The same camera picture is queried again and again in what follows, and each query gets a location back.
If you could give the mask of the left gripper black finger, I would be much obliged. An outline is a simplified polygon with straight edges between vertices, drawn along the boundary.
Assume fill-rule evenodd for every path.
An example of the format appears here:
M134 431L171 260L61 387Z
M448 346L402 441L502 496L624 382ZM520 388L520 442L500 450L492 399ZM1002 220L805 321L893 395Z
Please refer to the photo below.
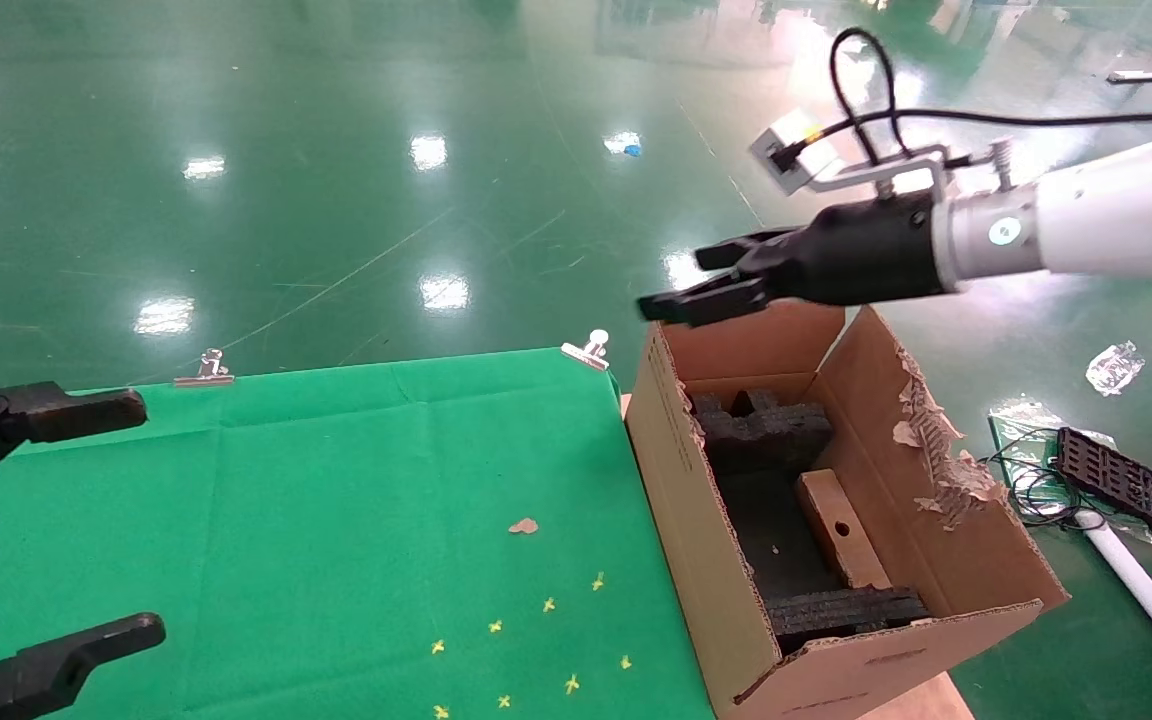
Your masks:
M136 429L147 420L141 392L69 395L56 382L0 387L0 461L26 444L56 444Z
M68 708L96 667L165 639L164 620L156 612L141 612L23 647L0 660L0 719L38 719Z

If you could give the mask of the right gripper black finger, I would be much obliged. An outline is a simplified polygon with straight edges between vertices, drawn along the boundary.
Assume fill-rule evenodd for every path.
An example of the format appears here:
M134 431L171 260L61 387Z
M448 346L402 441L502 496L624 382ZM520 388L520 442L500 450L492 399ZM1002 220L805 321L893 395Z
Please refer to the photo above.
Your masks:
M713 243L710 247L700 247L692 251L696 264L704 272L717 272L735 266L741 258L758 247L782 236L782 234L797 232L797 228L764 228L759 232L741 234L741 236Z
M772 300L773 293L763 278L727 273L684 290L641 296L636 304L637 313L645 323L698 328L760 313Z

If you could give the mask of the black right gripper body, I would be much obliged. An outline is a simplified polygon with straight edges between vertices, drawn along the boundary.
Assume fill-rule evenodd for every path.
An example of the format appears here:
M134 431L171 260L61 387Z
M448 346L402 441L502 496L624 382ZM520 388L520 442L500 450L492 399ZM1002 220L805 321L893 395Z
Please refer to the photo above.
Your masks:
M794 232L760 233L736 272L772 300L829 306L940 295L933 210L929 191L828 206Z

